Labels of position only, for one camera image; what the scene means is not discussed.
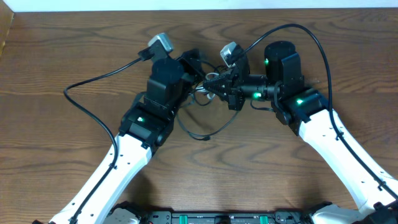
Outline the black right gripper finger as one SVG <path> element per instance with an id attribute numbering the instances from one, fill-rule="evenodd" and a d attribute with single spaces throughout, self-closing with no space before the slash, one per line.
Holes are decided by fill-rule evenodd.
<path id="1" fill-rule="evenodd" d="M 229 101 L 229 94 L 231 91 L 231 84 L 203 84 L 205 90 L 214 93 L 224 101 Z"/>
<path id="2" fill-rule="evenodd" d="M 227 70 L 221 74 L 219 74 L 218 76 L 210 79 L 210 80 L 206 80 L 205 83 L 206 84 L 231 84 L 233 82 L 233 72 L 232 70 Z"/>

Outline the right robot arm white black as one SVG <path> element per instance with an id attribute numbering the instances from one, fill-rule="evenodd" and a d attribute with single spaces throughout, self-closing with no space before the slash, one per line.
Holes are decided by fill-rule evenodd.
<path id="1" fill-rule="evenodd" d="M 246 99 L 270 101 L 276 118 L 312 146 L 351 194 L 357 209 L 323 202 L 293 218 L 297 223 L 397 223 L 397 179 L 355 140 L 318 90 L 305 85 L 295 45 L 277 41 L 264 49 L 266 75 L 252 75 L 242 48 L 232 42 L 220 55 L 227 71 L 204 82 L 205 90 L 239 111 Z"/>

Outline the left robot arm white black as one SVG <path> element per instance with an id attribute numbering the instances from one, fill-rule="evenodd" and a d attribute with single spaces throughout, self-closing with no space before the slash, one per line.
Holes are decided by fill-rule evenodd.
<path id="1" fill-rule="evenodd" d="M 148 47 L 127 66 L 146 60 L 152 62 L 147 89 L 137 94 L 121 118 L 117 134 L 99 117 L 66 96 L 107 132 L 112 145 L 81 190 L 50 219 L 51 223 L 103 223 L 133 177 L 148 165 L 170 136 L 181 104 L 192 92 L 193 85 L 204 78 L 197 49 L 172 58 L 163 47 Z"/>

